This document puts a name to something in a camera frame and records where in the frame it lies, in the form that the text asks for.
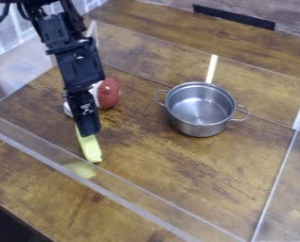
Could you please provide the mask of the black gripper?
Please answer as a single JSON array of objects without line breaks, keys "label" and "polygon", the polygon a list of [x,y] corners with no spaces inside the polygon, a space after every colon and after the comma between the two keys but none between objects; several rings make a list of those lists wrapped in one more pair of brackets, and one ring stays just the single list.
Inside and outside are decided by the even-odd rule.
[{"label": "black gripper", "polygon": [[94,96],[84,90],[104,79],[95,40],[91,37],[82,38],[50,48],[46,53],[56,57],[64,90],[70,92],[66,100],[80,136],[94,135],[100,131],[102,125]]}]

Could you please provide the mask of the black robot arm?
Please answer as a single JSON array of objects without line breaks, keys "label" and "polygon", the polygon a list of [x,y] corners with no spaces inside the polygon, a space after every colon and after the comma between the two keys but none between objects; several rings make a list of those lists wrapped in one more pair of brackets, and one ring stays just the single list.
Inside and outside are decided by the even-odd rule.
[{"label": "black robot arm", "polygon": [[47,55],[58,62],[71,114],[82,137],[100,131],[100,119],[91,85],[104,80],[104,70],[92,37],[84,37],[86,26],[71,0],[0,0],[4,5],[0,23],[16,4],[22,18],[31,22]]}]

